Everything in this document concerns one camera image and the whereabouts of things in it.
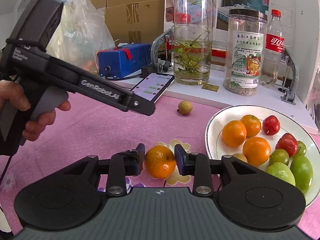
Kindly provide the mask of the left hand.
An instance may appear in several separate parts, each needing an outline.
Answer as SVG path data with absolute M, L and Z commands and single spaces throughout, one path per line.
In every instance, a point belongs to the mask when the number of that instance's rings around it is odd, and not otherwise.
M 20 111 L 27 111 L 31 104 L 24 95 L 20 85 L 13 81 L 1 80 L 1 107 L 6 101 Z M 56 111 L 42 113 L 37 120 L 29 120 L 23 130 L 23 137 L 29 141 L 35 141 L 45 130 L 46 126 L 52 125 L 56 118 Z

